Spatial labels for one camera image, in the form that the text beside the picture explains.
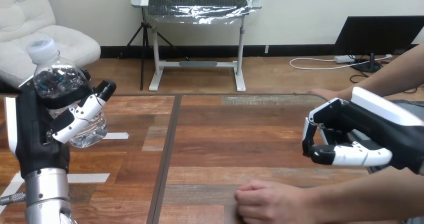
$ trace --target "chair cushion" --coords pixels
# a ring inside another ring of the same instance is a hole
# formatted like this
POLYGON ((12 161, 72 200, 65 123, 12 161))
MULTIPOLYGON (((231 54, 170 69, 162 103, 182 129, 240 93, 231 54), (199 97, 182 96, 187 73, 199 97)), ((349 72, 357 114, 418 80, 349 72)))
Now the chair cushion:
POLYGON ((0 43, 55 24, 49 0, 0 0, 0 43))
POLYGON ((100 57, 100 46, 91 37, 74 29, 50 25, 20 39, 0 42, 1 80, 17 88, 31 77, 36 65, 27 54, 26 47, 35 40, 47 37, 56 42, 61 57, 72 61, 78 67, 93 63, 100 57))

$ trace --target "plastic water bottle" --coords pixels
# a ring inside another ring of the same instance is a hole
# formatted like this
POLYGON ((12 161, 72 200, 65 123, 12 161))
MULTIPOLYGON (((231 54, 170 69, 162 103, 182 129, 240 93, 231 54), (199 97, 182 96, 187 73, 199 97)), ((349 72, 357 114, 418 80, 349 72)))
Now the plastic water bottle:
MULTIPOLYGON (((53 39, 34 41, 26 50, 32 63, 37 65, 33 77, 36 92, 45 102, 53 118, 68 108, 76 108, 82 98, 72 100, 67 98, 68 94, 93 90, 81 69, 60 56, 53 39)), ((107 133, 108 125, 105 115, 100 111, 69 143, 77 148, 86 148, 102 140, 107 133)))

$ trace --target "wood grain surface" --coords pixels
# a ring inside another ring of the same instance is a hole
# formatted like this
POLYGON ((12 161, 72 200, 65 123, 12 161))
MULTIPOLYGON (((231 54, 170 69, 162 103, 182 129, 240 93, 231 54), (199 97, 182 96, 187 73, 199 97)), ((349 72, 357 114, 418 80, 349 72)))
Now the wood grain surface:
MULTIPOLYGON (((173 103, 173 96, 112 97, 103 109, 109 132, 127 132, 129 139, 102 140, 84 149, 71 147, 70 174, 110 173, 105 183, 69 184, 72 214, 79 224, 146 223, 173 103)), ((3 110, 0 106, 0 128, 3 110)), ((3 128, 1 192, 19 170, 3 128)), ((0 223, 25 223, 25 208, 25 203, 7 206, 0 223)))
POLYGON ((304 118, 316 96, 183 95, 160 224, 242 224, 234 193, 252 179, 301 188, 368 175, 302 156, 304 118))

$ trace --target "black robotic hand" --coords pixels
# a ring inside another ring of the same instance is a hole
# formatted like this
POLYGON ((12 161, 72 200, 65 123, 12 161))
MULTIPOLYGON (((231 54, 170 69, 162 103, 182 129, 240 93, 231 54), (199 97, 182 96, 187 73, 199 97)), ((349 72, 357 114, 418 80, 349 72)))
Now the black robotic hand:
POLYGON ((424 122, 407 110, 355 87, 351 102, 335 98, 311 111, 303 154, 336 166, 391 165, 424 175, 424 122), (316 130, 326 145, 314 145, 316 130))
MULTIPOLYGON (((88 72, 82 73, 90 79, 88 72)), ((46 88, 50 84, 39 83, 46 88)), ((99 113, 116 90, 116 84, 103 81, 93 88, 87 83, 57 98, 40 98, 30 79, 20 90, 18 97, 5 99, 5 106, 9 147, 19 161, 26 192, 2 197, 0 205, 26 201, 25 217, 29 224, 74 224, 67 179, 67 142, 99 113), (77 101, 77 107, 68 107, 77 101), (62 108, 66 109, 53 119, 49 110, 62 108)))

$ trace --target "white bottle cap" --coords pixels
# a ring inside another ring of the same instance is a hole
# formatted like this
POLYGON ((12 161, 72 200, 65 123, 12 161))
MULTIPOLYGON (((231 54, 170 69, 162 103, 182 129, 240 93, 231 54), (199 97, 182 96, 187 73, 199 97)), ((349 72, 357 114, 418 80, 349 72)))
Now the white bottle cap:
POLYGON ((59 50, 52 38, 36 40, 26 47, 32 63, 45 64, 59 56, 59 50))

